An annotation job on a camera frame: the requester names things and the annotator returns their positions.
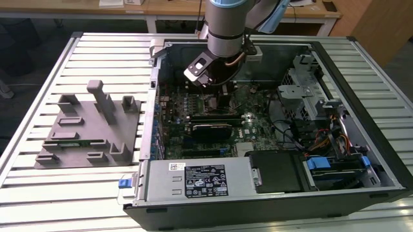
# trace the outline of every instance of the white paper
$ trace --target white paper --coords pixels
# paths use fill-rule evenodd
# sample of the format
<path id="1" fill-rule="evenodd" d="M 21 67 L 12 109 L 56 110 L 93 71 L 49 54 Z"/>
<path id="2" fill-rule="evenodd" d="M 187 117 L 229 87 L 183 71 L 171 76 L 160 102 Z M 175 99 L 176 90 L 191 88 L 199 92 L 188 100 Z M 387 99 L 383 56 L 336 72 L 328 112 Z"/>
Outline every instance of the white paper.
<path id="1" fill-rule="evenodd" d="M 98 8 L 123 8 L 123 0 L 98 0 Z"/>
<path id="2" fill-rule="evenodd" d="M 300 1 L 295 1 L 295 2 L 290 2 L 288 6 L 306 6 L 306 5 L 311 5 L 312 4 L 312 0 L 300 0 Z"/>

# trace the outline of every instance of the desk leg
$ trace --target desk leg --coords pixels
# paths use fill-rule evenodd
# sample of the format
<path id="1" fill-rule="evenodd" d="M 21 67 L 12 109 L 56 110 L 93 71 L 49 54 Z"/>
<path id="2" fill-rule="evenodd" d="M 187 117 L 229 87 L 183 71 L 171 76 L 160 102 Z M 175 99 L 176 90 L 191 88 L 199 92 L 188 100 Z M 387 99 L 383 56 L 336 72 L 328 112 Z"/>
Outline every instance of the desk leg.
<path id="1" fill-rule="evenodd" d="M 147 15 L 145 16 L 147 26 L 148 26 L 148 33 L 156 33 L 156 16 Z"/>
<path id="2" fill-rule="evenodd" d="M 328 36 L 330 35 L 330 32 L 331 32 L 331 29 L 334 27 L 335 21 L 336 21 L 336 18 L 327 18 L 327 19 L 324 19 L 324 22 L 323 22 L 323 24 L 322 24 L 322 26 L 319 28 L 316 36 Z"/>
<path id="3" fill-rule="evenodd" d="M 61 18 L 53 18 L 53 22 L 57 28 L 62 28 L 62 19 Z"/>
<path id="4" fill-rule="evenodd" d="M 5 99 L 12 98 L 14 93 L 12 90 L 8 88 L 5 83 L 0 80 L 0 96 L 2 96 Z"/>

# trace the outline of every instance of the metal bracket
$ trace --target metal bracket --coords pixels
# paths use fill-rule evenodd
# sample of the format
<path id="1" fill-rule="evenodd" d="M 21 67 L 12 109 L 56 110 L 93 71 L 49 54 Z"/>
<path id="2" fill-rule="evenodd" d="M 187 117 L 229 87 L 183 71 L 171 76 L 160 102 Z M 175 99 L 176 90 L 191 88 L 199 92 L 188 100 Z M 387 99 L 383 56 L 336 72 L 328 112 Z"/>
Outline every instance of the metal bracket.
<path id="1" fill-rule="evenodd" d="M 286 99 L 302 99 L 314 95 L 308 86 L 278 86 L 278 91 Z"/>
<path id="2" fill-rule="evenodd" d="M 339 99 L 332 100 L 319 100 L 315 103 L 316 117 L 326 117 L 324 109 L 334 109 L 342 104 Z"/>
<path id="3" fill-rule="evenodd" d="M 164 39 L 152 39 L 149 41 L 149 57 L 157 58 L 167 51 L 164 50 Z"/>

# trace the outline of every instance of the wooden desk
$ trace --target wooden desk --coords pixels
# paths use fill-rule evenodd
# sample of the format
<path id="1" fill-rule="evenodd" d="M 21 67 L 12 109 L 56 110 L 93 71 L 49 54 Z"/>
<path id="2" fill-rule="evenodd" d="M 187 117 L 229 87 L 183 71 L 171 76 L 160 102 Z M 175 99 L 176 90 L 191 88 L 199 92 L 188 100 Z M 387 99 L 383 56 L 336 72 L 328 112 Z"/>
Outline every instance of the wooden desk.
<path id="1" fill-rule="evenodd" d="M 204 15 L 204 0 L 200 9 L 200 15 Z M 196 20 L 197 18 L 199 1 L 196 0 L 148 0 L 145 14 L 149 15 L 149 20 Z M 322 24 L 318 36 L 327 36 L 340 12 L 326 11 L 322 1 L 318 0 L 314 4 L 304 7 L 288 7 L 282 23 L 314 23 Z"/>
<path id="2" fill-rule="evenodd" d="M 0 0 L 0 17 L 143 19 L 149 33 L 156 33 L 156 20 L 196 20 L 197 9 L 197 0 L 145 0 L 140 6 L 124 5 L 116 9 L 100 9 L 98 0 Z M 310 6 L 295 7 L 295 14 L 288 7 L 282 22 L 322 24 L 318 35 L 327 36 L 338 18 L 340 13 L 326 11 L 318 0 Z"/>

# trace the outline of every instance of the blue latch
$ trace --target blue latch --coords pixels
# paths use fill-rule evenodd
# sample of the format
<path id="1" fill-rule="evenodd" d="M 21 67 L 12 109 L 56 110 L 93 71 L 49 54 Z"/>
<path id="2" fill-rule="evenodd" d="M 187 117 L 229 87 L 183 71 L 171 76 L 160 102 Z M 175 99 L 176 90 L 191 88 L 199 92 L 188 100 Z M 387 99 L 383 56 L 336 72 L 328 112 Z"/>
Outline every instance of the blue latch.
<path id="1" fill-rule="evenodd" d="M 370 160 L 366 156 L 360 157 L 362 163 L 364 167 L 368 167 L 371 165 Z"/>
<path id="2" fill-rule="evenodd" d="M 326 157 L 314 157 L 307 160 L 308 169 L 330 168 L 330 163 Z"/>
<path id="3" fill-rule="evenodd" d="M 120 189 L 131 189 L 131 178 L 118 180 L 118 188 Z"/>

